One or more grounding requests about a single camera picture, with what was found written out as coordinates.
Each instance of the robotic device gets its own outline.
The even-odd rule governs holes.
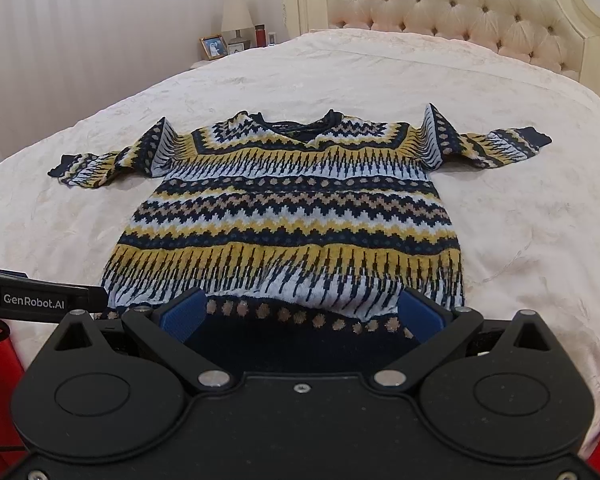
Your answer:
[[[4,480],[600,478],[576,456],[591,394],[538,314],[413,297],[423,343],[370,376],[231,376],[179,341],[200,291],[115,320],[84,300],[14,393],[29,453]]]

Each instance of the lampshade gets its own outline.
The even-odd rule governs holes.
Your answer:
[[[222,13],[222,32],[253,27],[249,8],[244,0],[227,0]]]

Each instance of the red bottle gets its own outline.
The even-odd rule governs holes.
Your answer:
[[[264,25],[256,25],[256,44],[258,47],[267,46],[267,33]]]

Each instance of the table lamp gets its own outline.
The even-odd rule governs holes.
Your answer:
[[[235,38],[229,40],[229,44],[241,43],[247,50],[251,46],[251,40],[247,40],[240,35],[244,28],[252,28],[253,21],[249,13],[249,8],[244,0],[227,0],[224,2],[224,11],[222,13],[222,31],[228,32],[235,30]]]

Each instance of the upholstered panel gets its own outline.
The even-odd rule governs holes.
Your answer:
[[[584,40],[556,0],[328,0],[332,28],[465,40],[579,78]]]

